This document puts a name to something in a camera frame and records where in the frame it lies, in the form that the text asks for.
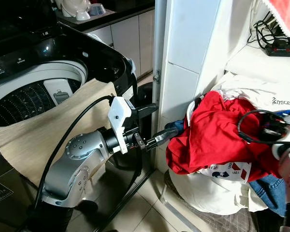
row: cabinet door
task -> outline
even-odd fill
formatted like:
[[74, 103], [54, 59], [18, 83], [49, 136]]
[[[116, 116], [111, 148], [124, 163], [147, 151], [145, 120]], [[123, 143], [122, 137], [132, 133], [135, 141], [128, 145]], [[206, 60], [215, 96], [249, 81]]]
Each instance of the cabinet door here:
[[140, 69], [140, 37], [139, 17], [135, 16], [111, 25], [114, 49], [127, 58], [131, 58], [135, 64], [135, 74], [138, 77]]
[[155, 11], [139, 15], [141, 75], [153, 69]]
[[98, 30], [94, 30], [92, 32], [87, 33], [88, 36], [94, 38], [94, 35], [98, 36], [104, 43], [109, 46], [113, 46], [113, 38], [111, 32], [111, 26], [106, 26], [104, 28], [100, 28]]

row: washing machine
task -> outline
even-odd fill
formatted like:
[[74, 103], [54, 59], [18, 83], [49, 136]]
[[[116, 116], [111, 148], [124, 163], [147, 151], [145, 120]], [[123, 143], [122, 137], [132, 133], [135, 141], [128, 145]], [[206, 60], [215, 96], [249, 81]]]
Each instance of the washing machine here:
[[[50, 0], [0, 0], [0, 127], [56, 107], [93, 78], [137, 103], [131, 60], [59, 23]], [[34, 187], [1, 155], [0, 193], [0, 231], [14, 231]]]

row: red clothing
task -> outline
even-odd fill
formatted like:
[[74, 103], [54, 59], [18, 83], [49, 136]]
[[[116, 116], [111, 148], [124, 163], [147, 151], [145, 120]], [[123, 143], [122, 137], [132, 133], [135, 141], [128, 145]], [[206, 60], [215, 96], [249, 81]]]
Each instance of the red clothing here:
[[[211, 164], [252, 162], [248, 181], [268, 174], [279, 176], [278, 161], [268, 145], [248, 144], [238, 136], [238, 121], [254, 109], [247, 100], [224, 102], [219, 93], [207, 93], [193, 112], [190, 127], [185, 120], [184, 132], [168, 144], [169, 167], [177, 174], [189, 174]], [[258, 115], [249, 115], [241, 130], [257, 137], [260, 119]]]

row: washing machine drum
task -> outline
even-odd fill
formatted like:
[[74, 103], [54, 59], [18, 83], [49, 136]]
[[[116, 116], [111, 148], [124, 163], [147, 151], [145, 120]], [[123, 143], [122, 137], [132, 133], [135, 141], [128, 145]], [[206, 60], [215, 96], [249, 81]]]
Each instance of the washing machine drum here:
[[0, 127], [55, 107], [69, 98], [86, 79], [84, 65], [57, 60], [0, 80]]

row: beige towel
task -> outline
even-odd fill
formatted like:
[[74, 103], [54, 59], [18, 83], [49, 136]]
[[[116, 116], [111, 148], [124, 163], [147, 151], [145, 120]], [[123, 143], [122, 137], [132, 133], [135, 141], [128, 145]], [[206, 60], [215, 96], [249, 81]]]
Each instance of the beige towel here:
[[[116, 94], [113, 83], [91, 80], [57, 107], [25, 121], [0, 128], [0, 152], [22, 175], [39, 185], [44, 167], [59, 140], [76, 117], [92, 102], [105, 95]], [[105, 126], [109, 102], [104, 100], [89, 110], [76, 124], [54, 162], [61, 157], [66, 143], [81, 133]]]

